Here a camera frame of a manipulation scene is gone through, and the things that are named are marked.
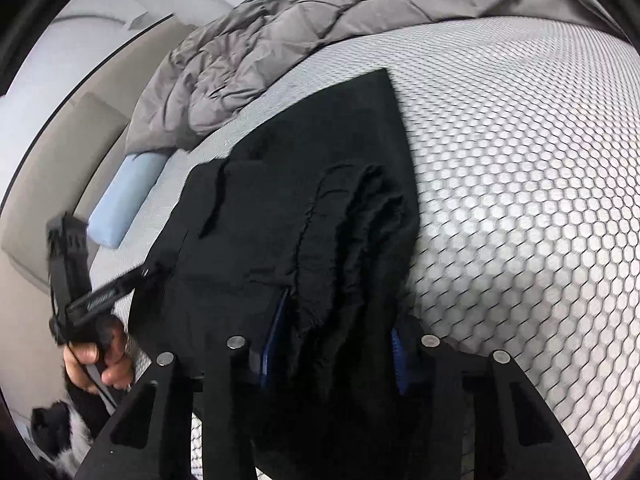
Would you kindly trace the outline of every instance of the bedding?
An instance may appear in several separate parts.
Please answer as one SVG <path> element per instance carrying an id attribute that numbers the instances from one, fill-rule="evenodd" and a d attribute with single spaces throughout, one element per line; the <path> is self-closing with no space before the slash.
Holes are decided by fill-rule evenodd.
<path id="1" fill-rule="evenodd" d="M 142 92 L 127 153 L 190 150 L 314 51 L 456 18 L 530 16 L 615 32 L 591 0 L 248 0 L 172 50 Z"/>
<path id="2" fill-rule="evenodd" d="M 89 216 L 87 235 L 94 243 L 111 249 L 120 245 L 168 159 L 165 153 L 124 159 Z"/>
<path id="3" fill-rule="evenodd" d="M 640 437 L 640 62 L 609 34 L 500 17 L 325 47 L 172 155 L 120 247 L 98 251 L 94 285 L 145 259 L 191 168 L 377 68 L 394 85 L 418 186 L 408 307 L 464 348 L 508 350 L 591 477 L 612 478 Z M 116 308 L 125 321 L 129 305 Z M 130 350 L 140 375 L 148 358 L 133 340 Z M 191 444 L 200 476 L 196 418 Z"/>

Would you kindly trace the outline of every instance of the human hand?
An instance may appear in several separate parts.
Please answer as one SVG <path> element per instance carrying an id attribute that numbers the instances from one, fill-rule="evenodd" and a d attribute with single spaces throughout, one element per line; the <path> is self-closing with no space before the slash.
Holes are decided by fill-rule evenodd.
<path id="1" fill-rule="evenodd" d="M 133 380 L 133 363 L 124 351 L 127 344 L 127 335 L 124 333 L 122 322 L 116 317 L 113 317 L 108 330 L 111 331 L 112 337 L 111 344 L 104 355 L 104 363 L 107 368 L 102 372 L 102 382 L 105 386 L 113 386 L 119 390 L 124 390 Z M 95 364 L 98 360 L 98 347 L 93 343 L 71 344 L 70 346 L 73 352 L 67 346 L 63 351 L 66 374 L 78 388 L 82 388 L 94 395 L 97 394 L 98 388 L 84 373 L 81 364 Z"/>

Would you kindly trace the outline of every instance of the metal screw head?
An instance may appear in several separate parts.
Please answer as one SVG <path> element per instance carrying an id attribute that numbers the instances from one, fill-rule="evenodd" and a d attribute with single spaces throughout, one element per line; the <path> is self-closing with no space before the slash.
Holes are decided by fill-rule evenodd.
<path id="1" fill-rule="evenodd" d="M 494 360 L 501 365 L 507 364 L 511 361 L 511 356 L 507 354 L 504 350 L 496 350 L 493 354 Z"/>
<path id="2" fill-rule="evenodd" d="M 171 352 L 162 352 L 156 359 L 160 366 L 167 366 L 174 362 L 174 355 Z"/>
<path id="3" fill-rule="evenodd" d="M 242 348 L 246 343 L 246 339 L 241 335 L 235 335 L 226 340 L 226 345 L 232 350 L 238 350 Z"/>
<path id="4" fill-rule="evenodd" d="M 427 334 L 422 336 L 420 342 L 427 348 L 436 348 L 436 346 L 440 344 L 440 338 L 431 334 Z"/>

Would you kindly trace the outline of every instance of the gray duvet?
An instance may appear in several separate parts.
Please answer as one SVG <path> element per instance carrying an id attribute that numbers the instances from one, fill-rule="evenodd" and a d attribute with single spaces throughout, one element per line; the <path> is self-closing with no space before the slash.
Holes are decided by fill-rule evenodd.
<path id="1" fill-rule="evenodd" d="M 194 148 L 325 45 L 482 16 L 546 18 L 618 33 L 591 0 L 249 0 L 167 55 L 133 113 L 127 153 Z"/>

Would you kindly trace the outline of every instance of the white hexagonal mesh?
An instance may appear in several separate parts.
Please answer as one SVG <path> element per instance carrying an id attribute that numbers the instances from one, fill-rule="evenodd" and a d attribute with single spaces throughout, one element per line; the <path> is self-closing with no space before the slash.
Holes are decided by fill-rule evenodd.
<path id="1" fill-rule="evenodd" d="M 406 300 L 437 335 L 513 354 L 592 478 L 610 478 L 640 434 L 640 62 L 607 34 L 488 18 L 326 47 L 172 157 L 120 249 L 98 253 L 94 282 L 144 259 L 194 165 L 304 96 L 380 67 L 418 183 Z M 200 447 L 195 419 L 197 476 Z"/>

